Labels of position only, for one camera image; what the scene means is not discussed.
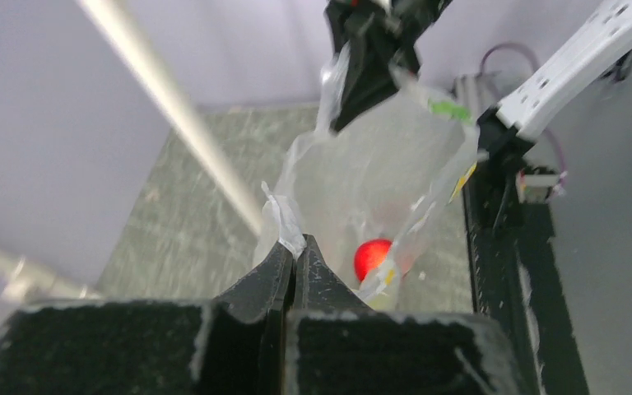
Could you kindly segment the red fake apple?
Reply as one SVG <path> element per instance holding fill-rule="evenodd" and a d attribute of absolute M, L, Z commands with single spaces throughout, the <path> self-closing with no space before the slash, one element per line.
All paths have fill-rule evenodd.
<path fill-rule="evenodd" d="M 361 244 L 354 253 L 353 266 L 355 277 L 362 282 L 365 277 L 378 268 L 388 255 L 393 242 L 389 239 L 371 239 Z"/>

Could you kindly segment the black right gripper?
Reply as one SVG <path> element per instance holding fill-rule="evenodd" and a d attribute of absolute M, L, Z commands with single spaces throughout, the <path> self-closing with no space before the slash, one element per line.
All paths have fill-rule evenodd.
<path fill-rule="evenodd" d="M 324 15 L 333 52 L 348 47 L 350 54 L 339 114 L 330 123 L 334 132 L 399 91 L 391 66 L 418 74 L 416 41 L 450 4 L 445 0 L 328 2 Z"/>

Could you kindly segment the clear printed plastic bag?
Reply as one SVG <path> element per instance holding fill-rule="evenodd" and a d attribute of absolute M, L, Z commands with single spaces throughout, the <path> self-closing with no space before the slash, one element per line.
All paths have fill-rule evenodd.
<path fill-rule="evenodd" d="M 463 119 L 438 114 L 410 91 L 398 91 L 334 132 L 349 57 L 323 69 L 313 131 L 286 153 L 273 187 L 265 187 L 263 227 L 253 253 L 260 263 L 275 243 L 303 253 L 313 236 L 328 267 L 374 309 L 391 310 L 402 277 L 439 233 L 443 209 L 476 168 L 478 130 L 468 107 L 449 93 L 422 93 L 460 108 Z M 356 249 L 371 239 L 393 242 L 387 257 L 362 282 Z"/>

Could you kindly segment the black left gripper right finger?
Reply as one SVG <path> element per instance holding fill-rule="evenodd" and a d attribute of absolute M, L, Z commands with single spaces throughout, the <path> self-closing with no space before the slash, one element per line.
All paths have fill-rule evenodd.
<path fill-rule="evenodd" d="M 499 324 L 479 314 L 378 312 L 328 268 L 314 237 L 286 316 L 286 394 L 520 394 Z"/>

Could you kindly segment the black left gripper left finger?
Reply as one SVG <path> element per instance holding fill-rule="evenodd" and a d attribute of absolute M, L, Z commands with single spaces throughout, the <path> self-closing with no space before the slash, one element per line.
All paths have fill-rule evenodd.
<path fill-rule="evenodd" d="M 210 300 L 43 300 L 0 327 L 0 394 L 276 394 L 294 258 Z"/>

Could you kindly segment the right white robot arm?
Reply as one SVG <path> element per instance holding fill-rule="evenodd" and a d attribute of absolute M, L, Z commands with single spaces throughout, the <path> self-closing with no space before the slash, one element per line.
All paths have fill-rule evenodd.
<path fill-rule="evenodd" d="M 410 91 L 438 114 L 461 110 L 417 88 L 415 43 L 447 1 L 330 1 L 324 14 L 333 52 L 348 55 L 337 116 L 339 132 L 398 91 Z M 632 51 L 632 1 L 604 1 L 519 88 L 478 119 L 481 147 L 492 160 L 526 153 L 552 118 L 589 83 Z"/>

